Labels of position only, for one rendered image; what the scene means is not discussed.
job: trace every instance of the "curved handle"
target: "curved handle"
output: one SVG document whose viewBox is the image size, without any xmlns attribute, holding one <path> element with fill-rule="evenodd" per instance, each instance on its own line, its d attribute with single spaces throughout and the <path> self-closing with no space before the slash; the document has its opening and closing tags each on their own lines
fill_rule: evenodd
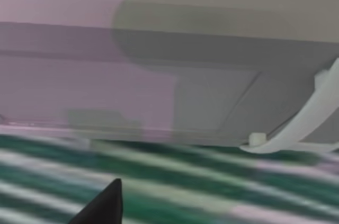
<svg viewBox="0 0 339 224">
<path fill-rule="evenodd" d="M 291 149 L 324 123 L 339 107 L 339 58 L 331 69 L 316 77 L 316 89 L 292 121 L 275 137 L 258 146 L 243 145 L 250 153 L 273 153 Z"/>
</svg>

